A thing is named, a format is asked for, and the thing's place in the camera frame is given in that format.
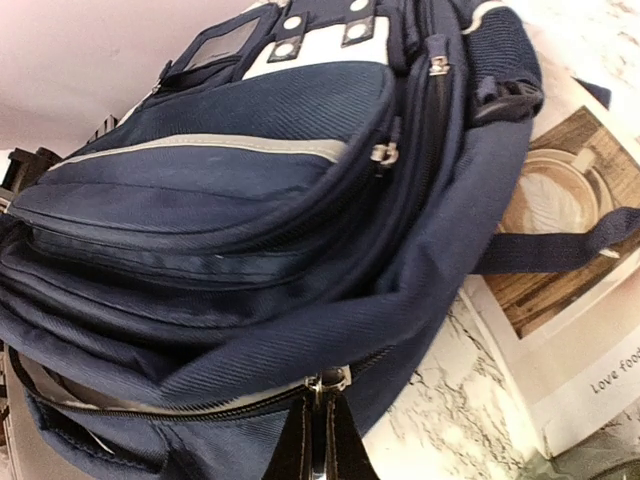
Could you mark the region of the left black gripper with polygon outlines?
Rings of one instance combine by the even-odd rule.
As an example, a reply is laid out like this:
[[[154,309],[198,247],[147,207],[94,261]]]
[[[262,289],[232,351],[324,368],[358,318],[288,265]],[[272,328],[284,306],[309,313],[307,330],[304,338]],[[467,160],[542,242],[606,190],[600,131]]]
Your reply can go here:
[[[35,184],[47,171],[109,153],[109,150],[91,150],[63,159],[45,147],[39,147],[35,152],[21,148],[10,150],[6,154],[7,168],[1,176],[1,209],[7,210],[20,192]]]

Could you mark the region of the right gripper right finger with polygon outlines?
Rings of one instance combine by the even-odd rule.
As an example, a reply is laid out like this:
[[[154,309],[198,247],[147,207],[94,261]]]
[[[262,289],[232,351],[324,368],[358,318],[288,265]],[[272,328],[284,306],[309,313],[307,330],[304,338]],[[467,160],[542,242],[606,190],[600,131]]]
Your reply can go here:
[[[379,480],[342,394],[331,394],[326,401],[324,433],[327,479]]]

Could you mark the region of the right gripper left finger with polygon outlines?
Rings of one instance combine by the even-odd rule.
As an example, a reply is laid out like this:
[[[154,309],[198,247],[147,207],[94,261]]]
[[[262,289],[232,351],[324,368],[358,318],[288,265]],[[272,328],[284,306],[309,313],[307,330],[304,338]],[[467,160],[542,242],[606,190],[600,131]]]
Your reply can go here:
[[[288,413],[263,480],[309,480],[312,476],[312,405],[307,395]]]

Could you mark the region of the navy blue student backpack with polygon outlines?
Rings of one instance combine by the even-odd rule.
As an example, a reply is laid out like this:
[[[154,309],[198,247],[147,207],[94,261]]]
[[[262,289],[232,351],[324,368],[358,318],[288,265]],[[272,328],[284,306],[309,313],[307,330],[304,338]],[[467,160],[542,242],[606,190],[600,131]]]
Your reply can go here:
[[[503,233],[544,103],[498,1],[267,3],[202,31],[1,217],[26,479],[262,479],[292,404],[361,436],[466,276],[580,268],[639,227]]]

